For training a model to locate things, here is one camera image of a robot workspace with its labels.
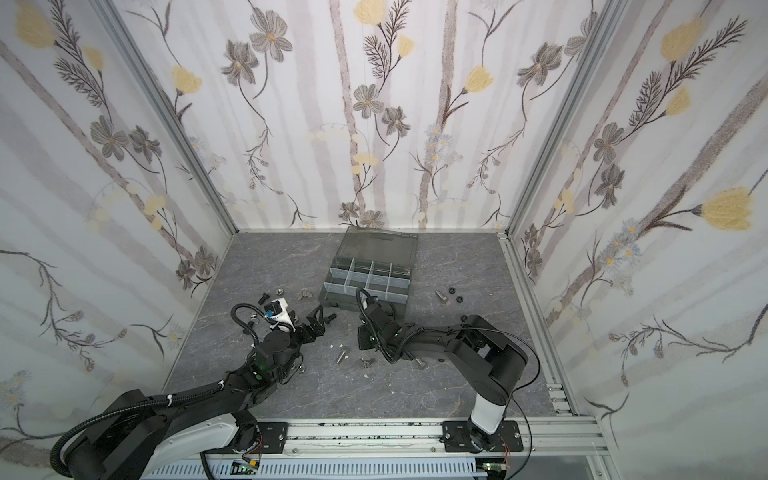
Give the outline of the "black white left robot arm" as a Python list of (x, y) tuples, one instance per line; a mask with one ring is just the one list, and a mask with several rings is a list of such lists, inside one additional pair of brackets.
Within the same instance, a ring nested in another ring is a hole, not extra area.
[(251, 409), (287, 384), (303, 361), (301, 348), (325, 332), (324, 310), (315, 307), (302, 324), (275, 324), (260, 338), (251, 324), (231, 319), (254, 342), (244, 363), (218, 381), (179, 393), (146, 396), (131, 390), (103, 413), (65, 432), (50, 451), (53, 470), (72, 479), (139, 479), (179, 459), (208, 450), (248, 453), (263, 445)]

